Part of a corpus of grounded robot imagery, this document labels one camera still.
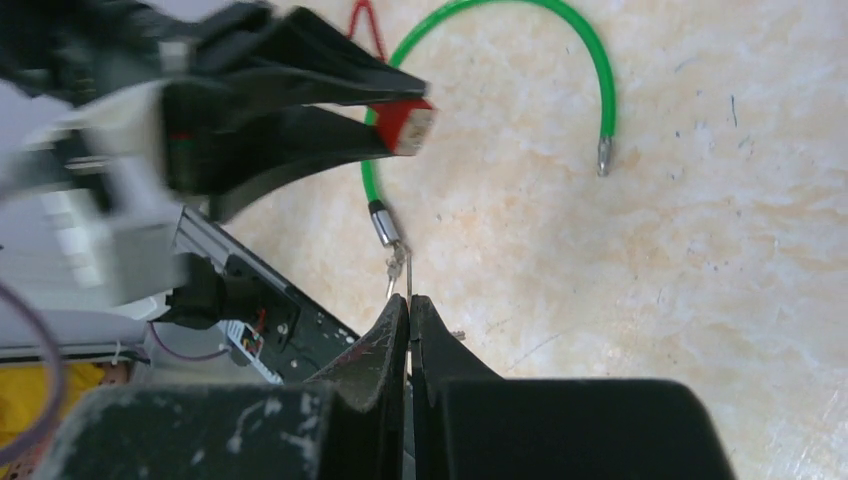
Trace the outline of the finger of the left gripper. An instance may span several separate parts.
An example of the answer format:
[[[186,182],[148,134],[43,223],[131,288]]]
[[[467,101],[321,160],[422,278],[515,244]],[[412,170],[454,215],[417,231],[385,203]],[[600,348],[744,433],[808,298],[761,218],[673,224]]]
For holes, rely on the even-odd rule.
[[[228,6],[194,25],[194,73],[250,110],[391,103],[426,96],[425,81],[370,55],[312,10]]]
[[[315,106],[285,108],[224,132],[196,114],[165,119],[167,185],[183,197],[205,197],[215,222],[308,176],[392,155],[375,127]]]

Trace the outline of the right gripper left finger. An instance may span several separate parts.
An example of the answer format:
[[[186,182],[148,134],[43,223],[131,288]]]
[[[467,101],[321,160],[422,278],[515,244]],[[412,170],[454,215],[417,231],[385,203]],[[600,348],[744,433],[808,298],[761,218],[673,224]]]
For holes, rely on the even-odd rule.
[[[103,387],[56,433],[38,479],[398,479],[409,316],[304,382]]]

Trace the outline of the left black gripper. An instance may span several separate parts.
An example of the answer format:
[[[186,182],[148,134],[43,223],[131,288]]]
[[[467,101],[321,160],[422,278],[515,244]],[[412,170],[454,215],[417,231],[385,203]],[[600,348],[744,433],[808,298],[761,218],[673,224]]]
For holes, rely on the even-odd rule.
[[[74,108],[157,80],[179,113],[204,101],[219,107],[226,88],[214,54],[233,51],[242,33],[266,30],[276,14],[265,1],[232,1],[198,20],[144,1],[4,1],[1,78]]]

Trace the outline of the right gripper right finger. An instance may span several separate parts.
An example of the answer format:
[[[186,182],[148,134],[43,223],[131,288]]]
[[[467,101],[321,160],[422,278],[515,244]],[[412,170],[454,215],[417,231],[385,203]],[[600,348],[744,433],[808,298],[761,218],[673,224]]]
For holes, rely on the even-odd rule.
[[[664,379],[506,379],[414,296],[420,479],[730,479],[696,395]]]

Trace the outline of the red cable padlock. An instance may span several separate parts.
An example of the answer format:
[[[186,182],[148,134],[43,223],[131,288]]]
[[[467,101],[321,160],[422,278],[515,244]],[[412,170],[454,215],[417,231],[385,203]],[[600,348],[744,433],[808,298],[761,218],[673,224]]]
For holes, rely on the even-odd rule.
[[[371,1],[354,2],[348,37],[352,39],[355,36],[361,13],[367,18],[376,58],[386,63],[384,42]],[[435,107],[426,98],[375,104],[368,107],[367,123],[375,126],[378,136],[394,155],[414,156],[421,149],[435,121],[436,112]]]

